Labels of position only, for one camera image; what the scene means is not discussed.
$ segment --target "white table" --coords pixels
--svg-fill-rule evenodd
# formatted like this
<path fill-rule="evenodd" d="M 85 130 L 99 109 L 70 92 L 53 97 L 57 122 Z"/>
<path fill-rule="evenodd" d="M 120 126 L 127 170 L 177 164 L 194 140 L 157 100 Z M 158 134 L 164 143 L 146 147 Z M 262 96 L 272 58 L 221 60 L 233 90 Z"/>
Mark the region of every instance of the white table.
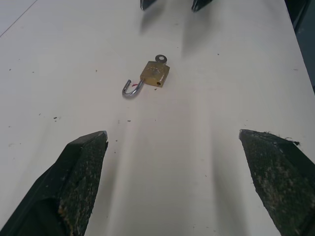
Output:
<path fill-rule="evenodd" d="M 38 0 L 0 38 L 0 227 L 67 143 L 106 130 L 87 236 L 280 235 L 238 133 L 291 137 L 315 160 L 315 97 L 285 3 L 191 4 Z M 123 99 L 157 54 L 164 87 Z"/>

